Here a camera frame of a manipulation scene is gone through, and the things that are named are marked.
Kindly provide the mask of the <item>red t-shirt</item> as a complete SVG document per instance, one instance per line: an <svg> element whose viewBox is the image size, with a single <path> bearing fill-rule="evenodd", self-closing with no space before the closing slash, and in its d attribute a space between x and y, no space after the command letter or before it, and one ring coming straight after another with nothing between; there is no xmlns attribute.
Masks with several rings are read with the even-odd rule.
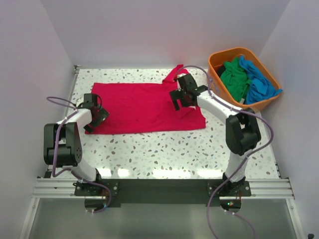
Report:
<svg viewBox="0 0 319 239"><path fill-rule="evenodd" d="M94 83L92 93L100 96L109 116L94 134L127 134L204 129L206 119L199 107L175 110L169 93L177 89L176 72L188 74L177 65L162 83Z"/></svg>

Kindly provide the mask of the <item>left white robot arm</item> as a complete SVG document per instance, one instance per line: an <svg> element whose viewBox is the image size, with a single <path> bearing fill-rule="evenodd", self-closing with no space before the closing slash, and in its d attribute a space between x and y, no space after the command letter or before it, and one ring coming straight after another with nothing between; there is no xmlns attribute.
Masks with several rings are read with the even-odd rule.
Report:
<svg viewBox="0 0 319 239"><path fill-rule="evenodd" d="M99 171L83 159L80 130L93 133L109 113L102 106L102 98L93 93L84 94L78 105L68 101L66 107L72 110L71 114L44 126L44 162L52 166L53 178L69 172L79 181L75 186L86 186L91 195L99 195L107 187L103 186Z"/></svg>

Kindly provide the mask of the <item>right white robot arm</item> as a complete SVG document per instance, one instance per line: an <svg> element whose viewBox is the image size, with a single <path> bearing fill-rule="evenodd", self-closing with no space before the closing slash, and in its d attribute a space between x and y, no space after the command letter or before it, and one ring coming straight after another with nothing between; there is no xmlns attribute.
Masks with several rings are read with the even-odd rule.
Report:
<svg viewBox="0 0 319 239"><path fill-rule="evenodd" d="M216 95L210 95L208 87L198 86L191 74L175 76L177 89L169 93L175 109L199 107L217 117L225 125L225 142L230 150L228 166L223 173L218 194L232 196L244 184L246 175L246 153L256 148L261 133L254 111L235 107Z"/></svg>

